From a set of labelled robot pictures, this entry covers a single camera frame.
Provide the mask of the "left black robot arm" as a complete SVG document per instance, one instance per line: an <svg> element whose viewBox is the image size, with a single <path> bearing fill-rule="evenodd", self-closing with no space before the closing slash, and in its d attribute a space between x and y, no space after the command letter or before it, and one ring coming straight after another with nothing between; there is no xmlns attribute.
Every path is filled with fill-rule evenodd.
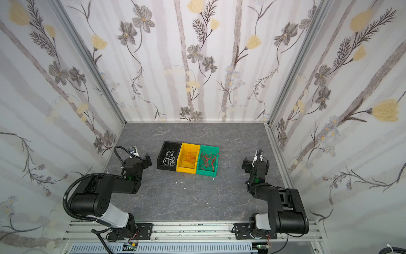
<svg viewBox="0 0 406 254"><path fill-rule="evenodd" d="M152 166L149 154L139 155L137 147L126 149L114 147L114 154L121 163L119 175L91 173L74 181L62 198L64 211L72 218L96 222L106 230L93 230L99 239L107 233L107 240L134 240L141 236L141 227L136 225L134 216L124 212L111 202L113 194L138 193L143 171Z"/></svg>

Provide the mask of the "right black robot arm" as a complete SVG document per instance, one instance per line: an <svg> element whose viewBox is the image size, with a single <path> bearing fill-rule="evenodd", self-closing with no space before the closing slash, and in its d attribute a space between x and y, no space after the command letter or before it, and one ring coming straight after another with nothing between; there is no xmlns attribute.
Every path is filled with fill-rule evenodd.
<svg viewBox="0 0 406 254"><path fill-rule="evenodd" d="M266 213L253 213L248 223L235 223L231 233L237 240L272 240L278 233L301 237L309 232L309 220L297 189L266 182L270 162L257 150L253 160L244 159L242 169L249 174L246 190L267 203Z"/></svg>

